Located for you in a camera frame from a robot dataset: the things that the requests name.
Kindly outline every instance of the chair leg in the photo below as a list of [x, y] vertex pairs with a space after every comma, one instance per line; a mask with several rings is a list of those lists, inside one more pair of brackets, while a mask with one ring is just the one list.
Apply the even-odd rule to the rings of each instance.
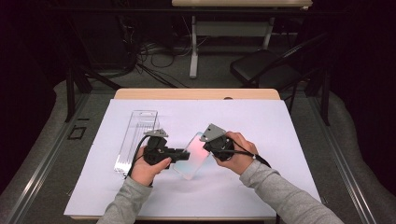
[[293, 108], [293, 103], [294, 103], [294, 97], [296, 96], [296, 92], [297, 92], [297, 85], [295, 84], [293, 86], [293, 92], [291, 94], [291, 98], [290, 98], [290, 103], [289, 103], [289, 113], [291, 114], [291, 109]]

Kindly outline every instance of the horizontal black bar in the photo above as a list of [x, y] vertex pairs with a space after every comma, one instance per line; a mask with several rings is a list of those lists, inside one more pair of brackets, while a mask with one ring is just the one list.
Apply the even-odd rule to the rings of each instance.
[[56, 14], [117, 14], [117, 15], [142, 15], [142, 14], [169, 14], [184, 16], [237, 16], [237, 17], [321, 17], [340, 19], [348, 16], [350, 12], [324, 11], [324, 10], [298, 10], [298, 9], [269, 9], [259, 7], [171, 7], [171, 8], [91, 8], [91, 7], [47, 7], [45, 10]]

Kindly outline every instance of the white paper sheet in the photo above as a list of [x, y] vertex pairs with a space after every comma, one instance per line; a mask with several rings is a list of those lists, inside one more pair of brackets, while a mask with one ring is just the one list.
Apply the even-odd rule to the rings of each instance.
[[[319, 200], [290, 115], [275, 100], [112, 100], [64, 214], [101, 216], [114, 200], [123, 178], [114, 171], [133, 110], [157, 110], [168, 147], [185, 147], [209, 123], [240, 132], [256, 144], [271, 166], [295, 186]], [[275, 212], [239, 181], [232, 171], [208, 157], [186, 180], [172, 168], [154, 180], [140, 217], [274, 217]]]

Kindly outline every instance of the gray sleeve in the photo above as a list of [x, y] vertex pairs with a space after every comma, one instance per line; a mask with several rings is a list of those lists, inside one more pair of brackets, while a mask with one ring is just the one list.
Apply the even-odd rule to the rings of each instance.
[[286, 223], [343, 223], [329, 208], [259, 161], [251, 163], [239, 179]]
[[148, 199], [151, 191], [152, 188], [143, 186], [128, 176], [116, 198], [108, 205], [105, 214], [97, 223], [134, 223], [142, 204]]

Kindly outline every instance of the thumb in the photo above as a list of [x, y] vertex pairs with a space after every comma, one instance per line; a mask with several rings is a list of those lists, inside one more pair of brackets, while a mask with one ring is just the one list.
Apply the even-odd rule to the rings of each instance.
[[158, 162], [157, 164], [153, 165], [155, 170], [159, 173], [161, 170], [165, 169], [170, 163], [172, 159], [170, 157]]

